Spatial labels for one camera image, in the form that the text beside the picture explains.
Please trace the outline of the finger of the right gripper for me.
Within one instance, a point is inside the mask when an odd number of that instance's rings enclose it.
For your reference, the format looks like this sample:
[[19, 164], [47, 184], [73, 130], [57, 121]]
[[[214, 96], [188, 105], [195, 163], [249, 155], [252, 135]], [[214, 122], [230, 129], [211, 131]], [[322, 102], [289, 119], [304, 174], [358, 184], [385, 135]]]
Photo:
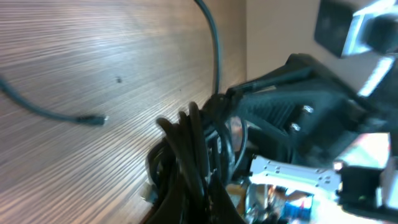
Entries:
[[308, 54], [286, 63], [204, 105], [213, 119], [231, 116], [256, 125], [285, 150], [279, 161], [331, 162], [358, 136], [373, 106], [328, 67]]

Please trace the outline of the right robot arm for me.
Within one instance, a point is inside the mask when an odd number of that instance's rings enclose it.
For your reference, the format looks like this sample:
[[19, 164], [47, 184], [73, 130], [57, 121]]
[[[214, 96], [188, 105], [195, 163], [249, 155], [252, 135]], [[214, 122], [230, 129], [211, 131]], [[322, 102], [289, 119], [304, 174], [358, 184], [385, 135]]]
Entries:
[[355, 92], [311, 55], [292, 54], [283, 66], [213, 95], [205, 108], [215, 123], [238, 116], [287, 151], [285, 159], [254, 158], [251, 182], [334, 193], [348, 213], [396, 222], [396, 153], [383, 168], [331, 167], [360, 136], [397, 133], [397, 105], [383, 88], [380, 81]]

